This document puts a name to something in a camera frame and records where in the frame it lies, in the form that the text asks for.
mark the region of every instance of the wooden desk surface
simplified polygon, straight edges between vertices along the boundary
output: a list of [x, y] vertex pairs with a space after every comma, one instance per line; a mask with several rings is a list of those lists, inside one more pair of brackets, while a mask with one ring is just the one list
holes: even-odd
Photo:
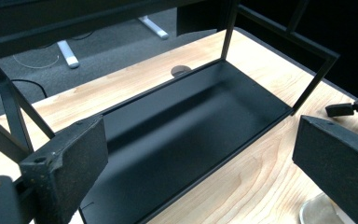
[[[54, 131], [172, 78], [176, 65], [196, 68], [220, 57], [224, 33], [208, 36], [34, 104]], [[289, 105], [311, 75], [248, 37], [234, 32], [227, 60]], [[327, 105], [352, 99], [321, 83], [293, 117], [285, 119], [241, 154], [164, 210], [151, 223], [298, 223], [301, 204], [321, 191], [292, 162], [299, 117], [328, 119]], [[358, 133], [358, 115], [335, 119]], [[7, 126], [5, 116], [0, 123]], [[35, 148], [48, 139], [26, 118]], [[0, 153], [0, 175], [20, 176]]]

